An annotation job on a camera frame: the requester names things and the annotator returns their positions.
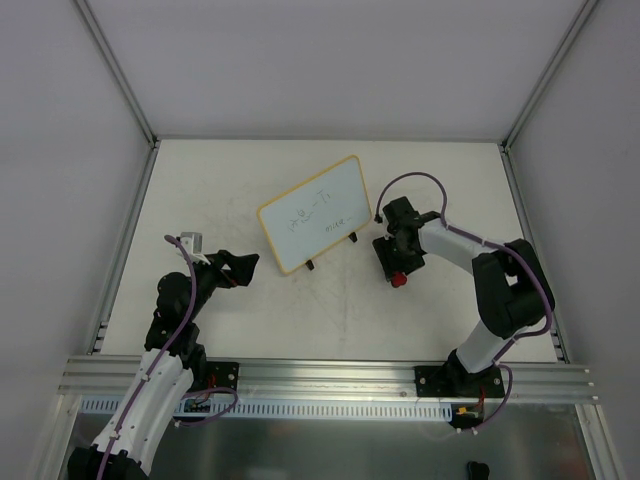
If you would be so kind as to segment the yellow framed whiteboard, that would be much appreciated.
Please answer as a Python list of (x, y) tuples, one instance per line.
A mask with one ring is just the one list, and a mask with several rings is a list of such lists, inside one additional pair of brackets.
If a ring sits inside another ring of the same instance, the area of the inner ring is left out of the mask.
[(258, 208), (280, 271), (288, 275), (366, 226), (372, 209), (360, 159), (351, 155)]

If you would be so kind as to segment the red whiteboard eraser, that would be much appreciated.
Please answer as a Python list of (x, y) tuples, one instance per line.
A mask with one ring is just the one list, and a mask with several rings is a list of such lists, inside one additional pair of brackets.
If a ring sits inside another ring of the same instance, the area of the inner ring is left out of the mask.
[(407, 276), (402, 272), (395, 272), (390, 279), (393, 288), (400, 288), (407, 283)]

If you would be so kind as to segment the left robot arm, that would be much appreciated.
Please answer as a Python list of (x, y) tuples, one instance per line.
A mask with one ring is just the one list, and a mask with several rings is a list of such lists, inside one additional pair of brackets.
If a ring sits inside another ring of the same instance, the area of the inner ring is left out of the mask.
[(185, 397), (223, 393), (238, 402), (232, 387), (210, 384), (205, 347), (195, 318), (218, 289), (247, 287), (257, 254), (226, 250), (187, 260), (189, 272), (170, 272), (158, 281), (156, 308), (134, 380), (115, 413), (88, 447), (67, 462), (70, 479), (147, 479), (174, 411)]

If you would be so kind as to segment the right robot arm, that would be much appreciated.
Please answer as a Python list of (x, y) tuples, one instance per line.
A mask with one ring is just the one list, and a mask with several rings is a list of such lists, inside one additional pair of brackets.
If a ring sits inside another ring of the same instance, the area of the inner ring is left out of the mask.
[(374, 217), (388, 234), (372, 245), (387, 282), (406, 284), (435, 255), (473, 279), (479, 321), (443, 365), (414, 369), (416, 394), (424, 397), (503, 398), (498, 363), (514, 343), (550, 323), (555, 299), (532, 245), (524, 239), (497, 243), (445, 221), (438, 212), (419, 213), (400, 197)]

